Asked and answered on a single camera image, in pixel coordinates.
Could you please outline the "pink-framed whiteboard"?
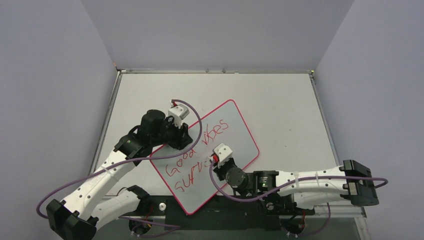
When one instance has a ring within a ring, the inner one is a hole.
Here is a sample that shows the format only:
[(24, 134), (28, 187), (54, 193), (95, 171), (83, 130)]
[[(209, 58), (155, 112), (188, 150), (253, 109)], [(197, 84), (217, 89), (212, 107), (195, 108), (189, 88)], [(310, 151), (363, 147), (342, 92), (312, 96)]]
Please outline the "pink-framed whiteboard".
[(244, 169), (258, 158), (260, 151), (236, 102), (232, 99), (219, 105), (201, 119), (202, 133), (195, 147), (178, 157), (177, 151), (163, 145), (152, 153), (151, 160), (176, 201), (187, 215), (198, 211), (217, 193), (210, 175), (209, 156), (224, 143), (232, 150), (236, 165)]

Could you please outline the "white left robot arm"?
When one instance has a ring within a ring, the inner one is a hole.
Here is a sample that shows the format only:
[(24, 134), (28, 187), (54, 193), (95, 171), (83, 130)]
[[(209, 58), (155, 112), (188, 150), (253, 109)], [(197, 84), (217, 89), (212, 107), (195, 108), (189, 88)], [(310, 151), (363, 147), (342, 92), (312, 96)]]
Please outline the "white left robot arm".
[(189, 113), (181, 104), (167, 114), (148, 110), (140, 124), (120, 138), (92, 177), (61, 201), (53, 199), (46, 206), (50, 228), (64, 240), (91, 240), (100, 228), (126, 213), (145, 214), (149, 194), (136, 185), (109, 200), (102, 199), (140, 163), (139, 158), (150, 156), (154, 147), (168, 145), (183, 150), (191, 144), (189, 127), (183, 122)]

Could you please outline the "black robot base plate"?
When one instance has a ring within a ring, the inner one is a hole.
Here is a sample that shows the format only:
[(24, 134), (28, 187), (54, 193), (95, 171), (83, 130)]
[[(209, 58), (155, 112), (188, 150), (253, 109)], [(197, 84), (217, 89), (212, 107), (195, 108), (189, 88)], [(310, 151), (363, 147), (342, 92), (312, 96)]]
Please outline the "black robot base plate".
[(315, 215), (314, 209), (300, 209), (287, 197), (270, 202), (241, 203), (216, 195), (195, 213), (188, 214), (177, 200), (170, 195), (152, 195), (134, 211), (125, 213), (132, 218), (130, 226), (135, 227), (136, 217), (153, 222), (163, 220), (170, 230), (247, 230), (265, 231), (295, 230), (304, 228), (305, 217)]

